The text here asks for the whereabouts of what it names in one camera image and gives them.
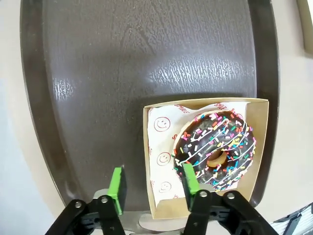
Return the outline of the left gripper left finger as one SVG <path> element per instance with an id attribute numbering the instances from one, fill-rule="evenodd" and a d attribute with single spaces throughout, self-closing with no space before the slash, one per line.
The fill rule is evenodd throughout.
<path id="1" fill-rule="evenodd" d="M 113 171 L 109 188 L 89 203 L 73 199 L 46 232 L 47 235 L 90 235 L 99 229 L 104 235 L 124 235 L 119 216 L 123 214 L 127 192 L 123 167 Z"/>

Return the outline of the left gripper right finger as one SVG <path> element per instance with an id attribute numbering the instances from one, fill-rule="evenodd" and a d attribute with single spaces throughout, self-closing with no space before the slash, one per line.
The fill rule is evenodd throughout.
<path id="1" fill-rule="evenodd" d="M 200 187 L 191 164 L 182 165 L 182 185 L 190 214 L 183 234 L 204 235 L 217 221 L 231 235 L 270 235 L 271 225 L 238 192 L 222 196 Z"/>

